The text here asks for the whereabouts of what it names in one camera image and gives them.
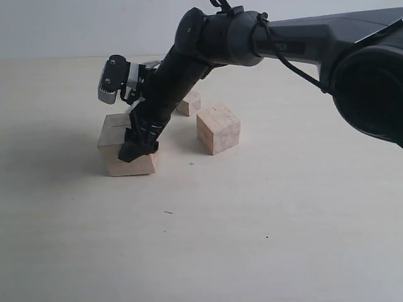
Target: robot end effector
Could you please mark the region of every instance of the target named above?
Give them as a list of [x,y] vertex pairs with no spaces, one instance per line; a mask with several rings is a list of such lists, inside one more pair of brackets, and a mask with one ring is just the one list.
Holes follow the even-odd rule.
[[[107,61],[98,98],[113,104],[118,90],[128,104],[141,98],[130,112],[132,129],[127,129],[121,160],[155,152],[172,111],[211,70],[253,66],[265,57],[280,59],[331,94],[358,131],[403,147],[403,8],[269,22],[266,14],[232,8],[223,0],[210,2],[222,11],[211,16],[196,8],[188,11],[158,69],[118,55]],[[320,80],[289,61],[317,65]]]

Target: robotic arm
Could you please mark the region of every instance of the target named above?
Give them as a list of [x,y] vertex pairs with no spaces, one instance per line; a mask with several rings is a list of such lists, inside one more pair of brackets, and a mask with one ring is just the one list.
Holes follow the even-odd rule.
[[[130,112],[120,160],[156,152],[171,113],[213,69],[254,66],[265,57],[280,59],[331,94],[358,131],[403,147],[403,8],[269,22],[266,13],[210,2],[221,11],[208,16],[189,10],[158,68],[120,55],[106,62],[98,98],[113,104],[120,91],[126,103],[139,101]],[[319,81],[290,61],[315,64]]]

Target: light wood cube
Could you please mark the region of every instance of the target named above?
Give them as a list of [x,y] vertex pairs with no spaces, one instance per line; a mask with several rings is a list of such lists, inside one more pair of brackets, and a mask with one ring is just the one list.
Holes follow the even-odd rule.
[[199,92],[190,91],[188,95],[176,107],[180,113],[186,116],[195,114],[202,107],[202,96]]
[[198,112],[196,124],[198,137],[212,155],[239,144],[241,122],[224,104]]
[[107,115],[103,123],[98,150],[111,176],[147,175],[156,172],[158,152],[144,155],[127,163],[118,158],[125,142],[126,128],[130,128],[128,113]]

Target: table surface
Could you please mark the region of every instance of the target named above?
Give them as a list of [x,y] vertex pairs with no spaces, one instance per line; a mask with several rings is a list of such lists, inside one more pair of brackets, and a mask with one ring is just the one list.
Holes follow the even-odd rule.
[[239,146],[208,155],[175,113],[156,174],[108,177],[104,61],[0,61],[1,301],[402,301],[401,148],[265,60],[195,87]]

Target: cable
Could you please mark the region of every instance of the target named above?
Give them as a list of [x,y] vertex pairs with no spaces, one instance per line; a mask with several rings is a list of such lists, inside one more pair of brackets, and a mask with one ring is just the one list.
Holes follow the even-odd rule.
[[301,69],[299,69],[298,67],[292,65],[281,54],[281,52],[277,49],[277,47],[275,46],[275,43],[271,39],[270,29],[269,29],[269,26],[267,25],[267,23],[269,23],[269,21],[267,20],[267,17],[268,17],[267,13],[259,14],[258,15],[258,21],[259,21],[258,24],[261,25],[264,28],[264,31],[266,32],[267,40],[269,41],[269,44],[272,47],[273,52],[275,53],[275,55],[278,58],[278,60],[280,60],[280,62],[283,63],[285,65],[285,67],[287,67],[288,69],[290,69],[294,73],[298,74],[300,77],[304,78],[305,80],[307,80],[311,84],[315,85],[321,91],[323,91],[325,93],[328,93],[328,94],[330,94],[332,96],[335,96],[336,93],[333,91],[333,89],[331,89],[329,86],[319,82],[317,79],[314,79],[313,77],[311,77],[306,72],[304,72]]

